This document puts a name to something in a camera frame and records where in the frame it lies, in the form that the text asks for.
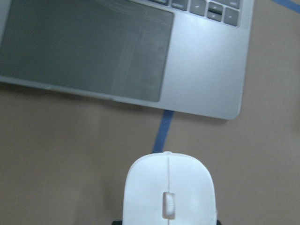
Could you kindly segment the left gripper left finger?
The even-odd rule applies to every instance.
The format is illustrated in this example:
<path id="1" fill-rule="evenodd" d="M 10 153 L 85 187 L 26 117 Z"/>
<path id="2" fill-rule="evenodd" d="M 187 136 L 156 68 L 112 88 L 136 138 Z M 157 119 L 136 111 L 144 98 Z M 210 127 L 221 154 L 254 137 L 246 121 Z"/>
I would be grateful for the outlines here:
<path id="1" fill-rule="evenodd" d="M 113 221 L 111 225 L 122 225 L 122 220 Z"/>

